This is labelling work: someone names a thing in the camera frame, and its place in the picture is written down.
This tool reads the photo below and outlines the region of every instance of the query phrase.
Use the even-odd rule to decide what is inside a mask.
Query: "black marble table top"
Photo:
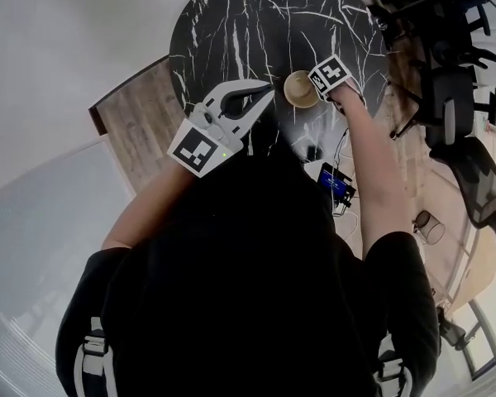
[[[270,151],[278,134],[304,160],[330,158],[346,129],[334,105],[298,109],[284,97],[294,71],[338,55],[375,115],[387,84],[384,40],[361,0],[191,0],[174,28],[169,64],[186,114],[223,81],[262,79],[274,104],[246,138],[249,152]]]

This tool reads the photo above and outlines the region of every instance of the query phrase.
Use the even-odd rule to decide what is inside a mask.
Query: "wooden floor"
[[[96,106],[136,192],[162,167],[184,119],[169,76],[169,60],[151,66]]]

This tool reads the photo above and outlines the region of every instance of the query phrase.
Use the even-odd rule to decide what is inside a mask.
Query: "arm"
[[[417,243],[405,232],[380,238],[364,263],[375,304],[387,315],[397,358],[412,374],[411,397],[421,395],[436,372],[441,338],[432,289]]]
[[[108,233],[102,249],[132,248],[149,237],[196,177],[168,158],[162,173],[126,207]]]
[[[349,123],[365,257],[390,232],[412,231],[406,191],[393,152],[358,94],[345,85],[331,91],[331,98],[344,108]]]

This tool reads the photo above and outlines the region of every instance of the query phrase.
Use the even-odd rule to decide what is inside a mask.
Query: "hand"
[[[329,93],[329,97],[341,106],[345,106],[356,100],[360,101],[360,95],[348,83],[343,83],[342,85],[334,88]]]

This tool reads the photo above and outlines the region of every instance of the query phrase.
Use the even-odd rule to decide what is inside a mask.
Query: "white wall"
[[[0,396],[56,397],[60,321],[131,195],[103,142],[0,189]]]
[[[0,0],[0,187],[91,141],[87,109],[169,52],[188,0]]]

